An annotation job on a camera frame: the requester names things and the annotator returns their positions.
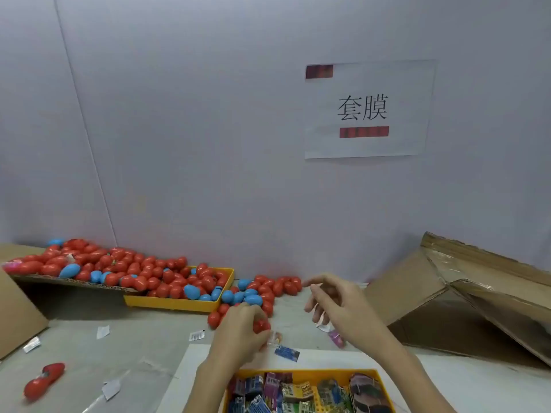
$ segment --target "wall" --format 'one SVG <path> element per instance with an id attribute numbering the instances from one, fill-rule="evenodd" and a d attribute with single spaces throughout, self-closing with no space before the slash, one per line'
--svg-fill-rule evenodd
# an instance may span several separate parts
<path id="1" fill-rule="evenodd" d="M 56 3 L 119 244 L 363 280 L 431 230 L 551 268 L 551 0 Z M 306 161 L 304 66 L 393 59 L 439 62 L 425 153 Z"/>
<path id="2" fill-rule="evenodd" d="M 53 0 L 1 0 L 0 52 L 0 240 L 114 243 Z"/>

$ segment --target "person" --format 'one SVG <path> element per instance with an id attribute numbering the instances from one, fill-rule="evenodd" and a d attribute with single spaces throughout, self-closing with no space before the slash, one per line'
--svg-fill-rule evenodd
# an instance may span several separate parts
<path id="1" fill-rule="evenodd" d="M 337 332 L 384 368 L 412 413 L 455 413 L 413 354 L 394 337 L 375 313 L 362 289 L 334 274 L 302 283 L 310 287 L 305 311 L 312 321 L 332 322 Z M 264 345 L 269 330 L 255 334 L 253 321 L 265 318 L 258 305 L 232 307 L 218 327 L 207 359 L 197 368 L 183 413 L 218 411 L 233 374 Z"/>

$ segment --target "barcode label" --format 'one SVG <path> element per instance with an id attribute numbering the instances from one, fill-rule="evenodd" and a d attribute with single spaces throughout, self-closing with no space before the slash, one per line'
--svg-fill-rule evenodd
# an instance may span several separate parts
<path id="1" fill-rule="evenodd" d="M 205 337 L 205 331 L 199 330 L 198 332 L 193 332 L 189 334 L 189 342 L 193 342 L 194 340 L 200 340 Z"/>

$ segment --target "blue plastic egg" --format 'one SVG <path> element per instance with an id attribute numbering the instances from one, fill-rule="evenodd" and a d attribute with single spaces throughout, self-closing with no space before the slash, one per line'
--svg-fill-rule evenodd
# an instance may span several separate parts
<path id="1" fill-rule="evenodd" d="M 212 301 L 218 300 L 218 297 L 220 297 L 220 294 L 222 294 L 222 290 L 214 289 L 212 293 L 210 293 L 210 297 L 212 298 Z"/>
<path id="2" fill-rule="evenodd" d="M 245 303 L 249 305 L 262 305 L 262 298 L 256 294 L 245 297 Z"/>
<path id="3" fill-rule="evenodd" d="M 61 270 L 59 278 L 72 278 L 80 272 L 79 264 L 69 264 Z"/>
<path id="4" fill-rule="evenodd" d="M 190 300 L 197 300 L 201 296 L 201 292 L 195 285 L 188 284 L 183 288 L 183 293 Z"/>
<path id="5" fill-rule="evenodd" d="M 222 301 L 227 304 L 233 303 L 234 294 L 230 290 L 224 291 L 222 293 Z"/>
<path id="6" fill-rule="evenodd" d="M 101 278 L 101 271 L 92 271 L 90 273 L 90 282 L 91 283 L 94 283 L 94 284 L 99 283 L 100 278 Z"/>
<path id="7" fill-rule="evenodd" d="M 46 243 L 46 247 L 52 246 L 52 245 L 59 245 L 59 246 L 62 247 L 64 243 L 65 243 L 64 239 L 56 238 L 56 239 L 52 239 L 50 242 Z"/>
<path id="8" fill-rule="evenodd" d="M 236 305 L 237 303 L 243 303 L 244 298 L 245 298 L 245 293 L 242 291 L 238 291 L 237 293 L 234 294 L 234 304 Z"/>
<path id="9" fill-rule="evenodd" d="M 245 291 L 247 289 L 247 285 L 251 284 L 252 280 L 239 280 L 238 281 L 238 289 L 241 291 Z"/>
<path id="10" fill-rule="evenodd" d="M 111 271 L 105 271 L 103 274 L 101 274 L 101 277 L 100 277 L 100 283 L 103 284 L 105 283 L 105 277 L 107 277 L 107 274 L 110 274 Z"/>

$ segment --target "person's right hand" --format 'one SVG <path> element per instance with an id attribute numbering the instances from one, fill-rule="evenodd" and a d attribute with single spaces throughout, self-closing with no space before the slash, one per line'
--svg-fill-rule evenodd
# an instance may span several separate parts
<path id="1" fill-rule="evenodd" d="M 368 303 L 362 289 L 334 274 L 321 274 L 303 281 L 310 286 L 312 296 L 304 310 L 311 312 L 317 304 L 312 321 L 317 323 L 323 316 L 323 324 L 329 320 L 337 332 L 360 351 L 375 360 L 379 357 L 393 335 Z"/>

